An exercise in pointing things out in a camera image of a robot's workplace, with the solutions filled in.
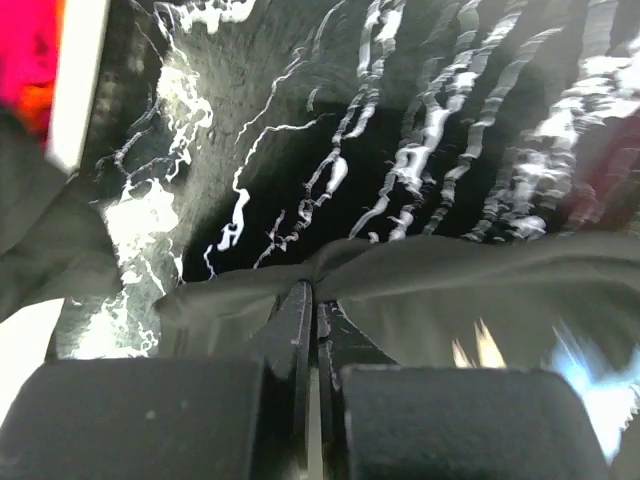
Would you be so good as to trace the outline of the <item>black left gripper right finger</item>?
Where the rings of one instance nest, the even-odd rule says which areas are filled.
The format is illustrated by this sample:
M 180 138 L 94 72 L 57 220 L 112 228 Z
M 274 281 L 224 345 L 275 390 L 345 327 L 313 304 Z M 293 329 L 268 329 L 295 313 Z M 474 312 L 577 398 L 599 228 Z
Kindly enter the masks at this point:
M 327 479 L 347 479 L 345 406 L 340 371 L 349 365 L 397 364 L 348 318 L 337 301 L 316 310 L 322 458 Z

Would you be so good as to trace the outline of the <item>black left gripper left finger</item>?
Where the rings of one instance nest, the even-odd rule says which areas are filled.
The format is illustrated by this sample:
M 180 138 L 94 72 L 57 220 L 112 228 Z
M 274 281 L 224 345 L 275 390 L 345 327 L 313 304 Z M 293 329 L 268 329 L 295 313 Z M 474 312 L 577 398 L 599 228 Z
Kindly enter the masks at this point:
M 286 444 L 286 457 L 299 472 L 308 469 L 310 360 L 313 343 L 313 292 L 307 282 L 296 283 L 267 323 L 266 356 L 277 384 L 269 407 L 276 435 Z

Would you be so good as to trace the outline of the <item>black printed t-shirt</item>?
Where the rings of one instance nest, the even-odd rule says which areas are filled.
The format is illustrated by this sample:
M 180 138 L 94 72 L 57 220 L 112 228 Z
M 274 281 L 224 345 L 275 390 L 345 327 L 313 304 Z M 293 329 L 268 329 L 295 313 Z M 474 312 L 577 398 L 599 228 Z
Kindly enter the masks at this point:
M 226 272 L 154 306 L 162 351 L 258 330 L 290 288 L 336 301 L 404 366 L 547 367 L 582 398 L 606 458 L 639 457 L 639 242 L 611 232 L 483 245 L 339 240 L 297 265 Z

